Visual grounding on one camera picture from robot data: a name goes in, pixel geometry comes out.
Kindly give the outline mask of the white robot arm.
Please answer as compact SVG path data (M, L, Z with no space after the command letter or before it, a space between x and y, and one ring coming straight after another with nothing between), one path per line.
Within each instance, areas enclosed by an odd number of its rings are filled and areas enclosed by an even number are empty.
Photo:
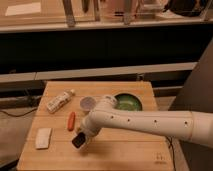
M213 148L213 114L196 111L127 111L115 108L114 96L104 95L82 119L72 140L80 148L102 128L115 128L174 137Z

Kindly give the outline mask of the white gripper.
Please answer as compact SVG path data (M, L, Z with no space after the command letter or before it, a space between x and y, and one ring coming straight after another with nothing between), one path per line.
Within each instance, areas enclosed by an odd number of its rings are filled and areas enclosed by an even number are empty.
M100 132L100 127L93 122L88 116L82 119L80 124L80 131L85 134L86 138L82 140L83 134L78 133L74 138L73 142L81 142L79 149L86 147L89 144L89 139L95 137Z

